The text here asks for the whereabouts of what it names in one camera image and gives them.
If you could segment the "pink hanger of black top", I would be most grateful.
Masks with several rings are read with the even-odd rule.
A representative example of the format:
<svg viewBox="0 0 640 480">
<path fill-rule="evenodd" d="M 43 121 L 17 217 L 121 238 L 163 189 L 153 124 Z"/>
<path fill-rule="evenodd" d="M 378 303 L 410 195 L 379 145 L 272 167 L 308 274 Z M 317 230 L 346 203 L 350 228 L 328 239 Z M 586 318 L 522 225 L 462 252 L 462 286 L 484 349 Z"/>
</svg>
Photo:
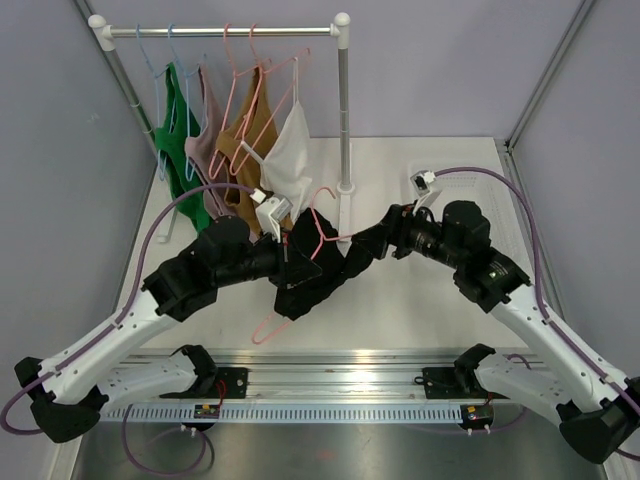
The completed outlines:
<svg viewBox="0 0 640 480">
<path fill-rule="evenodd" d="M 318 217 L 318 212 L 315 208 L 315 202 L 316 202 L 316 197 L 322 192 L 322 191 L 326 191 L 329 193 L 329 195 L 336 200 L 337 199 L 337 195 L 334 192 L 333 189 L 331 189 L 328 186 L 322 186 L 320 188 L 318 188 L 312 195 L 312 199 L 310 201 L 309 204 L 309 210 L 311 212 L 312 218 L 313 218 L 313 222 L 316 228 L 316 231 L 318 233 L 318 244 L 315 248 L 315 250 L 313 251 L 312 255 L 311 255 L 311 259 L 314 260 L 316 258 L 316 256 L 320 253 L 322 247 L 325 244 L 331 243 L 331 242 L 344 242 L 347 240 L 350 240 L 351 237 L 353 236 L 353 233 L 351 234 L 347 234 L 347 235 L 335 235 L 332 237 L 329 237 L 323 227 L 320 224 L 319 221 L 319 217 Z M 269 323 L 271 322 L 271 320 L 277 316 L 277 313 L 275 311 L 271 312 L 269 315 L 267 315 L 264 320 L 256 327 L 256 329 L 254 330 L 254 332 L 252 333 L 251 336 L 251 342 L 254 345 L 262 345 L 266 342 L 268 342 L 269 340 L 271 340 L 273 337 L 277 336 L 280 332 L 282 332 L 283 330 L 287 329 L 292 323 L 292 320 L 283 320 L 283 323 L 281 325 L 279 325 L 277 328 L 275 328 L 273 331 L 269 332 L 267 335 L 265 335 L 263 338 L 259 339 L 258 335 L 263 331 L 263 329 L 269 325 Z"/>
</svg>

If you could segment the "black tank top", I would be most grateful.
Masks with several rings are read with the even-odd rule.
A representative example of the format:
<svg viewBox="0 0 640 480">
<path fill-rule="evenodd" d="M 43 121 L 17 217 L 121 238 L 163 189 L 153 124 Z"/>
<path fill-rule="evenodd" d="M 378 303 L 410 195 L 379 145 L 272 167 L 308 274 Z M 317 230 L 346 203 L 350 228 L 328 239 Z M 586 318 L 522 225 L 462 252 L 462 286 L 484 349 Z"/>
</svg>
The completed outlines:
<svg viewBox="0 0 640 480">
<path fill-rule="evenodd" d="M 346 281 L 357 277 L 373 262 L 374 257 L 361 246 L 352 243 L 343 255 L 334 242 L 324 242 L 319 252 L 311 258 L 320 244 L 320 233 L 315 220 L 325 234 L 337 234 L 337 230 L 320 213 L 304 210 L 288 235 L 293 259 L 287 265 L 287 285 L 278 287 L 274 310 L 292 321 L 306 315 L 313 307 L 328 299 Z"/>
</svg>

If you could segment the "white tank top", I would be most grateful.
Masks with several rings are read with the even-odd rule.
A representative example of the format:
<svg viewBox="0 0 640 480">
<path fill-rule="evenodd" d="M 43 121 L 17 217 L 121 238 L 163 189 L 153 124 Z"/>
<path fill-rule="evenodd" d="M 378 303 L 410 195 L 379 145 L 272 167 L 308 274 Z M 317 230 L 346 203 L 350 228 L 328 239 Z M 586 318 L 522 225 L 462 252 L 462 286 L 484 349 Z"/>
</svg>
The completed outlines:
<svg viewBox="0 0 640 480">
<path fill-rule="evenodd" d="M 308 205 L 312 178 L 307 174 L 310 134 L 299 99 L 299 69 L 293 67 L 292 107 L 280 135 L 268 154 L 249 149 L 261 169 L 263 189 L 282 195 L 292 203 L 290 218 L 295 222 Z"/>
</svg>

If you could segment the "pink hanger of white top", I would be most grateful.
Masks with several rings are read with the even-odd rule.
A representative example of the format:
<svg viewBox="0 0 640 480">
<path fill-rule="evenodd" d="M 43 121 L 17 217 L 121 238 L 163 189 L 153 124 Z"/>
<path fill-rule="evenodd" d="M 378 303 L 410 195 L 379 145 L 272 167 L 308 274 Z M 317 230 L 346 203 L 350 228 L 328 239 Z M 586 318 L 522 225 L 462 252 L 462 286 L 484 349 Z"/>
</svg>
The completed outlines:
<svg viewBox="0 0 640 480">
<path fill-rule="evenodd" d="M 247 134 L 251 132 L 251 129 L 256 122 L 256 118 L 259 117 L 261 105 L 263 104 L 261 99 L 267 97 L 268 89 L 263 87 L 266 79 L 271 73 L 276 72 L 277 70 L 288 64 L 295 64 L 295 70 L 298 70 L 298 62 L 302 60 L 304 63 L 308 63 L 311 56 L 311 49 L 309 47 L 306 47 L 298 50 L 295 55 L 291 56 L 287 60 L 273 65 L 269 59 L 263 59 L 257 53 L 257 50 L 255 48 L 256 28 L 257 24 L 253 24 L 250 27 L 248 38 L 251 51 L 254 54 L 255 58 L 256 68 L 258 72 L 258 83 L 254 90 L 254 95 L 251 98 L 249 110 L 243 118 L 241 127 L 238 129 L 236 135 L 234 136 L 234 138 L 239 140 L 240 143 L 236 151 L 234 152 L 234 155 L 230 158 L 229 173 L 232 175 L 237 175 L 242 170 L 247 158 L 250 156 L 249 149 L 253 148 L 253 144 L 261 140 L 261 137 L 264 135 L 264 131 L 268 130 L 270 125 L 273 125 L 274 116 L 280 109 L 280 105 L 278 105 L 275 109 L 275 112 L 271 113 L 270 116 L 265 120 L 264 125 L 262 126 L 262 130 L 256 137 L 256 140 L 253 142 L 248 142 Z"/>
</svg>

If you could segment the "brown tank top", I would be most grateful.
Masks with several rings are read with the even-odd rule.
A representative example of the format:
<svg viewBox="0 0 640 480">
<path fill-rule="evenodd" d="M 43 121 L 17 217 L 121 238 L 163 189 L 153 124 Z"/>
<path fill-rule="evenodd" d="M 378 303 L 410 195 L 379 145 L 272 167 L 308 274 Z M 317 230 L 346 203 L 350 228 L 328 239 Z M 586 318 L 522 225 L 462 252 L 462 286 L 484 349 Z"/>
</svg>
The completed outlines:
<svg viewBox="0 0 640 480">
<path fill-rule="evenodd" d="M 278 139 L 278 132 L 268 101 L 266 79 L 256 67 L 247 96 L 234 122 L 218 134 L 209 175 L 227 175 L 230 183 L 251 190 L 260 186 L 260 164 L 242 145 L 248 145 L 260 159 L 265 159 Z"/>
</svg>

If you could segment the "pink hanger of brown top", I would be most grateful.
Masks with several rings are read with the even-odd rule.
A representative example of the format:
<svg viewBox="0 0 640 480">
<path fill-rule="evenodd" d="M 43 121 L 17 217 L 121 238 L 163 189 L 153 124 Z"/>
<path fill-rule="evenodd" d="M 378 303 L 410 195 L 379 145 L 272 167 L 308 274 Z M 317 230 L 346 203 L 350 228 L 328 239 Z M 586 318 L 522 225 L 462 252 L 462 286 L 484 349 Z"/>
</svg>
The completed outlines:
<svg viewBox="0 0 640 480">
<path fill-rule="evenodd" d="M 230 87 L 230 92 L 229 92 L 229 96 L 225 105 L 225 110 L 224 110 L 224 114 L 223 114 L 223 121 L 222 121 L 222 127 L 221 127 L 221 131 L 226 130 L 236 119 L 240 107 L 243 103 L 243 101 L 245 100 L 245 97 L 247 96 L 248 93 L 248 88 L 249 85 L 251 83 L 251 79 L 253 76 L 253 72 L 254 69 L 256 68 L 256 63 L 255 63 L 255 58 L 254 58 L 254 65 L 246 70 L 240 71 L 237 69 L 236 67 L 236 63 L 235 63 L 235 59 L 232 53 L 232 49 L 230 47 L 229 44 L 229 40 L 227 38 L 227 34 L 229 33 L 229 29 L 230 29 L 231 25 L 227 24 L 225 26 L 225 33 L 224 33 L 224 44 L 225 44 L 225 53 L 227 55 L 227 60 L 229 62 L 229 65 L 231 66 L 232 69 L 232 83 L 231 83 L 231 87 Z M 242 103 L 240 104 L 239 108 L 237 109 L 237 112 L 235 115 L 232 115 L 232 107 L 234 105 L 234 96 L 236 93 L 236 89 L 237 89 L 237 83 L 238 81 L 242 78 L 246 76 L 248 78 L 248 87 L 247 87 L 247 93 L 246 95 L 243 97 Z"/>
</svg>

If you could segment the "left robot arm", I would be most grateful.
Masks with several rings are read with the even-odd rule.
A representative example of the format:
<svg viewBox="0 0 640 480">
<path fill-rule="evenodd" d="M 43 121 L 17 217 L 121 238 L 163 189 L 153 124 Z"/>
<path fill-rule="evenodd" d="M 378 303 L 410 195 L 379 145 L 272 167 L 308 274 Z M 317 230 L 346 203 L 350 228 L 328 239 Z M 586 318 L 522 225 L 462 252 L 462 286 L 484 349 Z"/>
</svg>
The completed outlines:
<svg viewBox="0 0 640 480">
<path fill-rule="evenodd" d="M 216 389 L 218 367 L 201 345 L 127 371 L 117 366 L 142 344 L 212 305 L 222 287 L 267 278 L 296 287 L 322 269 L 288 240 L 249 239 L 248 225 L 225 216 L 200 232 L 177 256 L 147 277 L 137 276 L 122 310 L 59 354 L 16 364 L 31 400 L 36 432 L 65 443 L 92 429 L 102 416 L 163 395 L 203 398 Z"/>
</svg>

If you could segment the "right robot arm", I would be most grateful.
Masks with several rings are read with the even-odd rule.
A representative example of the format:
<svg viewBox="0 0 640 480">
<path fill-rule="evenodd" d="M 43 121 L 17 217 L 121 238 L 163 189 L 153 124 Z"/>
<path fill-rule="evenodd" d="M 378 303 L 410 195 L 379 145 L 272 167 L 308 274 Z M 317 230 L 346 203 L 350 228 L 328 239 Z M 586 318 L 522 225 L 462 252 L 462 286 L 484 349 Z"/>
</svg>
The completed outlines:
<svg viewBox="0 0 640 480">
<path fill-rule="evenodd" d="M 556 426 L 582 458 L 602 464 L 639 428 L 639 381 L 548 308 L 529 276 L 492 247 L 489 233 L 479 206 L 458 200 L 446 205 L 439 221 L 425 207 L 393 205 L 352 243 L 376 259 L 393 247 L 396 258 L 416 252 L 452 268 L 459 292 L 515 333 L 551 372 L 514 367 L 496 350 L 476 345 L 457 360 L 456 389 L 520 403 Z"/>
</svg>

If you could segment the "mauve tank top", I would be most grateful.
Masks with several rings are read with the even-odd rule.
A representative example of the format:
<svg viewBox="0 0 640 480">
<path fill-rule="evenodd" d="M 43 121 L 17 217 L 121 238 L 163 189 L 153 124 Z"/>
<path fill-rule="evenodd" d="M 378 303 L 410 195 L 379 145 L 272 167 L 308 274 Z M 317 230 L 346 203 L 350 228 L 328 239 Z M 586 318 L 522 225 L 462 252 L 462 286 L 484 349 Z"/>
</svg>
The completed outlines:
<svg viewBox="0 0 640 480">
<path fill-rule="evenodd" d="M 226 183 L 229 180 L 225 166 L 211 179 L 209 166 L 214 157 L 216 140 L 221 131 L 223 114 L 210 85 L 209 72 L 204 63 L 198 65 L 201 96 L 203 100 L 204 124 L 197 136 L 189 135 L 185 141 L 185 153 L 196 166 L 196 173 L 203 184 Z M 225 189 L 213 189 L 203 193 L 205 210 L 212 219 L 235 215 L 235 211 L 225 201 Z"/>
</svg>

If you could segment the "blue hanger far left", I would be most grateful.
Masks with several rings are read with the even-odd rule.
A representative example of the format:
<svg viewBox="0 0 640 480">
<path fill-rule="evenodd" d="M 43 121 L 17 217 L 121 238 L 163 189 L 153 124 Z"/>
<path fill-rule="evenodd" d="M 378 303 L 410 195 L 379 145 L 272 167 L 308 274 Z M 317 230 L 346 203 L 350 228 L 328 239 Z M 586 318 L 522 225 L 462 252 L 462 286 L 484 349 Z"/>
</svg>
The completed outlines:
<svg viewBox="0 0 640 480">
<path fill-rule="evenodd" d="M 137 24 L 135 27 L 135 38 L 136 38 L 138 47 L 141 51 L 141 54 L 144 58 L 147 69 L 149 70 L 154 82 L 156 121 L 152 128 L 152 133 L 154 135 L 154 147 L 156 148 L 157 176 L 161 182 L 164 182 L 167 180 L 167 160 L 166 160 L 166 156 L 161 152 L 161 150 L 157 146 L 157 138 L 158 138 L 158 130 L 162 126 L 162 121 L 164 120 L 164 108 L 163 108 L 163 100 L 161 95 L 161 82 L 164 80 L 168 67 L 166 64 L 164 64 L 161 69 L 158 69 L 154 66 L 148 53 L 144 48 L 144 45 L 142 42 L 142 36 L 141 36 L 141 26 L 139 24 Z"/>
</svg>

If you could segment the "blue hanger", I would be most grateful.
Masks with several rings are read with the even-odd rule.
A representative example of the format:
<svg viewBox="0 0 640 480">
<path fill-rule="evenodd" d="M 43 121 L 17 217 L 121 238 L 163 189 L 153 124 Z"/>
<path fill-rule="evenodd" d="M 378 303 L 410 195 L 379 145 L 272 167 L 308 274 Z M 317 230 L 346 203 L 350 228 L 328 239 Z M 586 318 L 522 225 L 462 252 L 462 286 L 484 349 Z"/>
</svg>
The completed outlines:
<svg viewBox="0 0 640 480">
<path fill-rule="evenodd" d="M 166 156 L 161 152 L 161 150 L 157 146 L 157 138 L 158 138 L 158 130 L 162 126 L 162 121 L 164 120 L 164 108 L 163 108 L 163 100 L 161 95 L 161 82 L 164 80 L 168 67 L 166 64 L 164 64 L 161 69 L 158 69 L 154 66 L 148 53 L 144 48 L 144 45 L 142 42 L 142 36 L 141 36 L 141 26 L 139 24 L 137 24 L 135 27 L 135 38 L 136 38 L 138 47 L 141 51 L 141 54 L 144 58 L 147 69 L 149 70 L 154 82 L 156 121 L 152 128 L 152 133 L 154 135 L 154 147 L 156 148 L 157 176 L 161 182 L 164 182 L 167 180 L 167 160 L 166 160 Z"/>
<path fill-rule="evenodd" d="M 190 100 L 190 80 L 197 73 L 196 70 L 188 70 L 181 60 L 180 55 L 178 54 L 175 42 L 174 42 L 174 24 L 170 23 L 167 27 L 167 39 L 169 42 L 169 47 L 173 54 L 174 64 L 176 65 L 176 69 L 179 74 L 184 79 L 184 93 L 183 98 L 185 101 L 185 109 L 186 109 L 186 138 L 190 138 L 192 136 L 192 109 L 191 109 L 191 100 Z M 185 152 L 185 168 L 184 175 L 188 181 L 191 181 L 195 175 L 195 164 L 193 163 L 191 156 L 188 152 Z"/>
</svg>

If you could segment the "green tank top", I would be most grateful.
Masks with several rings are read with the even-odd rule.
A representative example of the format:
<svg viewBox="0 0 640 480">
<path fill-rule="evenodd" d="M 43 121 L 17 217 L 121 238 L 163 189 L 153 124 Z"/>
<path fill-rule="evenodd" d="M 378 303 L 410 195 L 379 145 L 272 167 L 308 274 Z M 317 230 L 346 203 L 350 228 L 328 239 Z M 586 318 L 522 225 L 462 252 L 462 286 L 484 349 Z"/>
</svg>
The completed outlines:
<svg viewBox="0 0 640 480">
<path fill-rule="evenodd" d="M 200 126 L 193 113 L 187 109 L 173 63 L 167 65 L 164 82 L 166 112 L 163 123 L 155 132 L 155 146 L 160 154 L 160 164 L 168 180 L 171 198 L 175 200 L 202 185 L 195 168 L 187 160 L 185 151 L 187 138 L 198 136 Z"/>
</svg>

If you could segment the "white plastic basket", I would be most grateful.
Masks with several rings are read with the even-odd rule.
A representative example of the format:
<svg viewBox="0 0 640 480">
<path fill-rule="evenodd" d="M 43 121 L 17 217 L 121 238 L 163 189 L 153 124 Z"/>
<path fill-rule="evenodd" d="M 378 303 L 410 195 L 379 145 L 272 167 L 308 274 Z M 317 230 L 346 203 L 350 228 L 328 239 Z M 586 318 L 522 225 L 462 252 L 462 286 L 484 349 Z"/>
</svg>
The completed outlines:
<svg viewBox="0 0 640 480">
<path fill-rule="evenodd" d="M 491 244 L 525 270 L 530 269 L 510 191 L 495 178 L 477 172 L 457 172 L 436 179 L 440 194 L 428 206 L 440 221 L 444 208 L 456 200 L 476 203 L 491 224 Z"/>
</svg>

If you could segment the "silver white clothes rack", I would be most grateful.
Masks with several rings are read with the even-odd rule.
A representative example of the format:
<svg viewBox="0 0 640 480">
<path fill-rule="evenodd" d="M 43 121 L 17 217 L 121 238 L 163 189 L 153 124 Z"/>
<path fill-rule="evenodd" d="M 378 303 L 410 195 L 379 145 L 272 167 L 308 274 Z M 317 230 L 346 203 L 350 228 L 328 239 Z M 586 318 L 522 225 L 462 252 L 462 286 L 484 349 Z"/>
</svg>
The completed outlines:
<svg viewBox="0 0 640 480">
<path fill-rule="evenodd" d="M 223 38 L 233 37 L 332 37 L 337 43 L 339 111 L 340 111 L 340 180 L 336 187 L 339 199 L 338 232 L 345 234 L 351 226 L 351 204 L 355 192 L 352 180 L 351 135 L 349 118 L 349 34 L 351 18 L 338 13 L 326 27 L 166 27 L 117 28 L 99 15 L 87 18 L 100 48 L 112 68 L 116 82 L 123 90 L 129 107 L 137 116 L 143 134 L 151 146 L 155 145 L 154 126 L 149 121 L 140 98 L 122 66 L 116 52 L 115 41 L 124 38 Z"/>
</svg>

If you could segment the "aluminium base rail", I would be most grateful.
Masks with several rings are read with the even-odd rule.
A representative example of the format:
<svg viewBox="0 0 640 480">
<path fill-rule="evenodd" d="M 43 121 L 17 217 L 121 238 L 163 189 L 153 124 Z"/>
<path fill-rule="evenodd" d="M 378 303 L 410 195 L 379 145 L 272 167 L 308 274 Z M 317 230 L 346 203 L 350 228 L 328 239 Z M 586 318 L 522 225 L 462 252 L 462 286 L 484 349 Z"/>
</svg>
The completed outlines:
<svg viewBox="0 0 640 480">
<path fill-rule="evenodd" d="M 248 370 L 246 403 L 420 403 L 414 378 L 425 367 L 451 366 L 458 349 L 282 350 L 210 348 L 220 367 Z"/>
</svg>

